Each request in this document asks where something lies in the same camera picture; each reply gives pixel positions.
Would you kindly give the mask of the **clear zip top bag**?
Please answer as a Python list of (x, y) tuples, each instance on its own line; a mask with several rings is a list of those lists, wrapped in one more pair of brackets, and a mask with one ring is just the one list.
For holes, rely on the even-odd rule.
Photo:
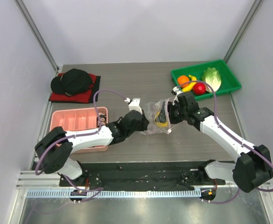
[(172, 129), (181, 123), (181, 121), (178, 121), (178, 123), (175, 124), (173, 121), (170, 121), (169, 109), (166, 109), (166, 106), (168, 104), (171, 105), (172, 99), (173, 98), (168, 98), (162, 99), (158, 102), (149, 102), (144, 106), (144, 115), (149, 121), (149, 124), (147, 130), (141, 132), (142, 134), (170, 134)]

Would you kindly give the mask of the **yellow toy banana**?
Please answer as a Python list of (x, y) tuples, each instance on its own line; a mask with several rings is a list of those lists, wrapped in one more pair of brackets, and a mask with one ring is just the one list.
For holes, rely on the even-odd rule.
[(191, 91), (193, 89), (194, 85), (196, 84), (197, 78), (195, 76), (188, 75), (188, 77), (190, 78), (191, 83), (189, 83), (186, 87), (182, 88), (183, 92)]

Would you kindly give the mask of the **yellow toy lemon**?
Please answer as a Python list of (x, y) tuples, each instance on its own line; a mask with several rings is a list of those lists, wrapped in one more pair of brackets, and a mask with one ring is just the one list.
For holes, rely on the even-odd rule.
[(158, 112), (155, 116), (155, 123), (159, 127), (167, 127), (168, 122), (167, 122), (167, 116), (165, 112)]

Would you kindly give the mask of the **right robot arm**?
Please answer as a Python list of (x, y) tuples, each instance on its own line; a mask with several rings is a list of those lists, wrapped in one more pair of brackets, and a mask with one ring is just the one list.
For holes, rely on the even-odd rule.
[(269, 149), (264, 145), (255, 146), (235, 134), (210, 109), (200, 108), (191, 92), (179, 92), (173, 101), (166, 100), (155, 115), (159, 126), (182, 121), (211, 137), (234, 160), (234, 163), (209, 162), (197, 173), (202, 184), (221, 179), (234, 182), (242, 191), (249, 193), (273, 178)]

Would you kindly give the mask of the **orange toy orange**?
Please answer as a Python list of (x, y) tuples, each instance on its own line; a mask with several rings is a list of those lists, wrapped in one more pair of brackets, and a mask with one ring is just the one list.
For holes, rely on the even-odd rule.
[(178, 84), (180, 85), (181, 88), (185, 88), (186, 86), (188, 86), (189, 81), (190, 81), (190, 79), (186, 75), (182, 75), (182, 76), (179, 76), (177, 78), (177, 82), (178, 82)]

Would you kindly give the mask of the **green toy lettuce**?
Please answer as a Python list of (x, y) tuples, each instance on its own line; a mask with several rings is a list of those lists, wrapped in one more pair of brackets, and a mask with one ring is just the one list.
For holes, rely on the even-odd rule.
[(216, 92), (222, 83), (221, 74), (216, 68), (207, 68), (201, 77), (201, 80), (211, 86), (214, 92)]

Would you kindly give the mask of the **red toy apple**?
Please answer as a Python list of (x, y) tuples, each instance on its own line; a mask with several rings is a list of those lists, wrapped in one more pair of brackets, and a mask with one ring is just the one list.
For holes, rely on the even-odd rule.
[(195, 95), (201, 96), (206, 93), (206, 86), (203, 83), (196, 83), (192, 91)]

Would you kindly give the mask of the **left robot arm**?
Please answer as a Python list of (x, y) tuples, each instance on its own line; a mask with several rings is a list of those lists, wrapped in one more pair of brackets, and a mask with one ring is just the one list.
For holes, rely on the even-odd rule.
[(95, 129), (72, 132), (55, 127), (35, 146), (39, 158), (35, 174), (57, 172), (74, 185), (82, 186), (86, 182), (86, 173), (78, 161), (70, 158), (71, 154), (90, 147), (121, 143), (134, 132), (147, 130), (148, 125), (143, 112), (132, 110), (117, 121)]

